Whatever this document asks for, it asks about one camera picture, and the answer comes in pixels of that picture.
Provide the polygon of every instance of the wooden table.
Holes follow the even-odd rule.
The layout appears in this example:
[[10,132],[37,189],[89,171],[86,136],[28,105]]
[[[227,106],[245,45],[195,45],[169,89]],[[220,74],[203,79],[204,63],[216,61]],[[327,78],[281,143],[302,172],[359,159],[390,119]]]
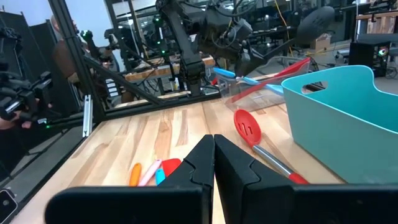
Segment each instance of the wooden table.
[[374,14],[375,22],[371,21],[372,14],[358,15],[356,20],[360,20],[360,34],[392,34],[398,12],[380,12]]
[[[161,61],[161,59],[159,59],[159,58],[151,60],[151,62],[154,64],[157,64],[159,61]],[[215,61],[212,57],[204,58],[203,62],[205,63],[206,66],[212,66],[215,64]],[[146,63],[142,63],[138,66],[138,68],[141,68],[141,67],[144,68],[145,66],[149,66],[149,65]],[[180,70],[180,64],[179,63],[173,64],[173,68],[174,68],[175,73],[178,74],[178,72]],[[129,82],[134,82],[134,81],[142,80],[145,77],[148,77],[149,75],[151,75],[152,77],[161,78],[161,76],[169,76],[169,75],[171,75],[171,73],[172,72],[171,72],[170,67],[168,65],[165,65],[160,68],[153,68],[150,70],[146,70],[144,72],[129,73],[125,76],[125,79]]]
[[[342,181],[296,145],[286,106],[252,112],[262,128],[260,145],[311,183]],[[12,224],[42,224],[46,203],[59,191],[83,185],[128,184],[136,162],[146,170],[155,159],[183,159],[205,134],[223,134],[265,163],[236,132],[233,112],[221,99],[105,121],[23,208]],[[213,223],[224,223],[215,181]]]

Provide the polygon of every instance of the black bracket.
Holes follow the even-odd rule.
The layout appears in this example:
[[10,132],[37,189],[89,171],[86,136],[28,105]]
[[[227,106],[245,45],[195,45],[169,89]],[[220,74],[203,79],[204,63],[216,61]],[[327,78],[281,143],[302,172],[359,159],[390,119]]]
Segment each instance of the black bracket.
[[374,19],[374,15],[375,15],[375,13],[372,13],[371,22],[377,22],[377,20]]

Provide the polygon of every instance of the metal handle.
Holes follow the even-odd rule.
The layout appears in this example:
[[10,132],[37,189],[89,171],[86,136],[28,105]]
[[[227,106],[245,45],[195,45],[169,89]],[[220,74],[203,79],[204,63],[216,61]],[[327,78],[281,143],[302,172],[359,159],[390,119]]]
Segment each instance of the metal handle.
[[285,164],[283,164],[280,160],[278,160],[275,156],[273,156],[271,153],[266,151],[263,147],[255,145],[253,146],[253,150],[259,154],[265,161],[267,161],[270,165],[272,165],[274,168],[279,170],[282,174],[285,176],[289,176],[290,174],[293,173],[293,170],[287,167]]
[[93,100],[91,95],[85,96],[85,108],[83,113],[83,138],[88,137],[93,129]]

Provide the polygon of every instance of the spatula handle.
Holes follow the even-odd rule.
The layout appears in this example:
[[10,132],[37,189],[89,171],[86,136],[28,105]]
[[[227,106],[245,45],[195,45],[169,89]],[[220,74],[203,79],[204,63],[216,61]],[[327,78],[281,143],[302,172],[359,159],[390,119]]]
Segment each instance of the spatula handle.
[[269,153],[263,147],[255,145],[253,146],[253,150],[280,173],[288,177],[291,181],[295,182],[296,184],[309,184],[301,175],[295,173],[291,168],[278,160],[278,158]]

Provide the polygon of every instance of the cardboard box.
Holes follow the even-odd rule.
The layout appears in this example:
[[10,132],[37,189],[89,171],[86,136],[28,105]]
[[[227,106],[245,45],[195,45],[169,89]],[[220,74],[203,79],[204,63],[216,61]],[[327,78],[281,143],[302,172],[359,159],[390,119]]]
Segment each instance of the cardboard box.
[[315,52],[322,52],[328,47],[330,47],[330,34],[322,34],[318,38],[316,38],[313,42],[311,42],[311,49],[315,49]]

